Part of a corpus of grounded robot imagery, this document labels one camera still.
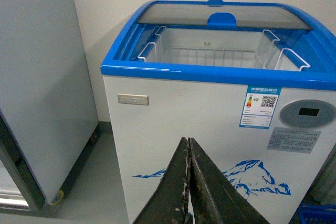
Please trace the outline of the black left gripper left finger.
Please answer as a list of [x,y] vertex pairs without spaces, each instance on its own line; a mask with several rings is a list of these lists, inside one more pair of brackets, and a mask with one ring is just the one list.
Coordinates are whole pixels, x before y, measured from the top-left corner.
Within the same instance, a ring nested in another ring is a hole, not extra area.
[[159,185],[134,223],[191,223],[191,148],[181,138]]

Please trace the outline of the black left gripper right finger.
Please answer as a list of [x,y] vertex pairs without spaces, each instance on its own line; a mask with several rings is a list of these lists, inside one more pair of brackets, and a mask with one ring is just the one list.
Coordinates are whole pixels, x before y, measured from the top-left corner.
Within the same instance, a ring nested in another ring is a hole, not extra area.
[[195,223],[268,223],[234,188],[197,141],[188,140]]

